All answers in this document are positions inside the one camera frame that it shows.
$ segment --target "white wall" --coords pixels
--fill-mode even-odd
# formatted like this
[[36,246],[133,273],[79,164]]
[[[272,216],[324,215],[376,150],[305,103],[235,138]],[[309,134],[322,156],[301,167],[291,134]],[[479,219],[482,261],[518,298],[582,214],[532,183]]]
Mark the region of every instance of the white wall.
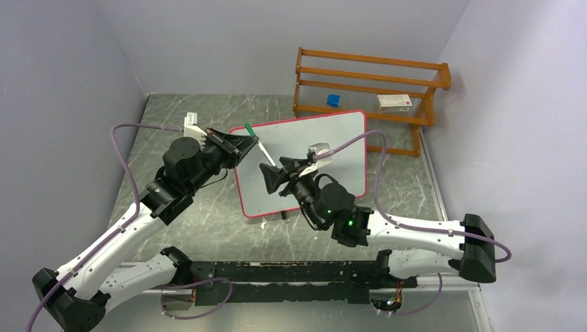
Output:
[[469,0],[97,0],[143,89],[294,94],[298,47],[435,61]]
[[[23,331],[31,279],[108,224],[122,170],[109,128],[140,120],[141,88],[93,0],[0,6],[0,330]],[[125,151],[134,133],[120,133]],[[43,311],[34,331],[57,331]]]
[[514,252],[483,286],[495,331],[587,331],[587,3],[472,0],[426,132],[449,216]]

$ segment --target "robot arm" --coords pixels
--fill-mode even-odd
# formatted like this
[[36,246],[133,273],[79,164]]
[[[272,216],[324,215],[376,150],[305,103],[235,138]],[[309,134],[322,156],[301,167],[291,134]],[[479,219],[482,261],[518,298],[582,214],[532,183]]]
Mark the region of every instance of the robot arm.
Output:
[[[56,271],[44,268],[33,277],[40,299],[57,282],[62,283],[45,308],[65,331],[90,331],[107,311],[126,299],[161,284],[185,280],[190,274],[191,261],[174,247],[129,270],[113,273],[131,250],[179,216],[212,175],[222,168],[236,167],[258,141],[253,136],[210,128],[202,131],[195,126],[186,126],[185,135],[188,137],[175,140],[163,155],[164,166],[141,192],[138,216],[132,223],[128,220],[136,210],[134,204],[83,253]],[[94,251],[87,263],[74,270]],[[71,277],[64,281],[68,274]]]
[[[261,164],[267,192],[272,194],[286,183],[279,195],[296,197],[310,227],[332,227],[331,238],[344,246],[376,244],[393,249],[388,267],[397,279],[457,273],[473,282],[496,281],[494,245],[458,235],[468,232],[493,239],[493,233],[479,216],[466,214],[463,221],[427,221],[389,214],[386,218],[369,207],[355,205],[355,196],[335,178],[317,175],[318,168],[330,163],[332,157],[317,161],[314,157],[328,151],[327,144],[321,143],[309,148],[306,159],[281,157],[281,169]],[[321,187],[322,178],[330,179],[330,183]],[[411,230],[410,226],[431,231]]]

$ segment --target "wooden rack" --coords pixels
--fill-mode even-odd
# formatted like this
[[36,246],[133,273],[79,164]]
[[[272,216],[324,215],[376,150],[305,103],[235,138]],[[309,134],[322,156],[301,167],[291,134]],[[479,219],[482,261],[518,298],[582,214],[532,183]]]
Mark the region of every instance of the wooden rack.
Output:
[[[353,62],[370,62],[373,64],[391,65],[394,68],[407,67],[407,68],[420,68],[428,71],[435,71],[433,79],[423,80],[413,77],[402,77],[400,75],[381,75],[378,73],[357,73],[354,71],[341,71],[328,68],[315,68],[302,65],[302,57],[320,57],[327,59],[336,60],[347,60]],[[312,80],[306,80],[303,76],[305,74],[311,75]],[[293,114],[297,118],[298,112],[308,111],[315,113],[337,113],[342,111],[348,111],[348,109],[330,108],[322,105],[313,104],[300,104],[300,86],[315,86],[319,88],[336,89],[344,91],[356,91],[361,93],[373,93],[375,95],[394,95],[394,94],[407,94],[410,98],[420,99],[418,108],[413,112],[412,116],[403,116],[397,114],[385,114],[385,113],[371,113],[366,112],[367,119],[378,119],[395,122],[403,122],[409,124],[412,131],[413,148],[409,149],[393,149],[387,148],[386,153],[388,154],[401,154],[405,156],[418,157],[421,153],[419,133],[422,126],[431,126],[434,124],[434,108],[433,98],[436,89],[440,88],[448,90],[451,87],[451,73],[448,64],[434,64],[429,62],[418,62],[401,59],[388,59],[385,57],[370,57],[365,55],[354,55],[345,53],[327,52],[323,50],[305,50],[303,48],[298,49],[298,58],[296,62],[296,90],[293,97]],[[358,80],[368,80],[377,82],[387,82],[390,84],[407,84],[411,87],[415,87],[416,90],[422,92],[404,91],[400,89],[383,89],[369,86],[359,86],[351,84],[339,84],[332,82],[320,81],[317,77],[346,77],[353,79],[355,82]],[[367,146],[368,151],[381,152],[380,147]]]

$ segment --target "black metal mount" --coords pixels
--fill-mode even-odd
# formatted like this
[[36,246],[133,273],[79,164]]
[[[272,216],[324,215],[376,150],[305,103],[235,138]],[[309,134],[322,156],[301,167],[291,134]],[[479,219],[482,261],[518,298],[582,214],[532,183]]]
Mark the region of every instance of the black metal mount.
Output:
[[[196,279],[212,275],[235,282],[231,303],[345,300],[369,304],[370,289],[395,288],[398,282],[404,288],[417,287],[415,277],[399,280],[389,274],[390,254],[391,250],[380,251],[374,261],[194,261],[192,273]],[[218,304],[227,292],[225,283],[198,287],[195,305]]]
[[[487,224],[476,214],[466,214],[460,222],[464,231],[495,239]],[[451,259],[449,265],[459,271],[459,277],[480,283],[492,283],[497,280],[495,245],[485,241],[464,238],[462,259]]]
[[190,258],[181,250],[171,246],[163,249],[160,254],[169,257],[170,261],[173,262],[173,266],[176,268],[175,275],[169,282],[170,285],[183,284],[185,280],[190,280],[192,278],[192,271],[190,268],[192,261],[190,261]]
[[193,196],[223,168],[235,168],[257,144],[256,136],[240,136],[206,129],[203,149],[197,140],[182,137],[173,141],[163,155],[162,168],[141,192],[141,203],[169,225],[188,206]]
[[[33,277],[33,285],[37,296],[42,299],[57,283],[57,273],[48,268],[43,268]],[[91,299],[78,299],[75,297],[75,289],[65,289],[60,286],[51,296],[45,309],[53,316],[53,319],[65,331],[90,331],[104,315],[105,305],[110,294],[98,291]]]

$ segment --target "green marker cap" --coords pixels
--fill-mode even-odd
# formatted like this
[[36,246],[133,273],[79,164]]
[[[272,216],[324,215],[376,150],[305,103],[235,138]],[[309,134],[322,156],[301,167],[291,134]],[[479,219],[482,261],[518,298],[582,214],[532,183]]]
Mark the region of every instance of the green marker cap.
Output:
[[257,136],[257,135],[255,135],[255,132],[253,131],[253,128],[251,127],[251,125],[249,123],[245,123],[244,124],[244,127],[249,132],[249,135],[251,135],[251,136]]

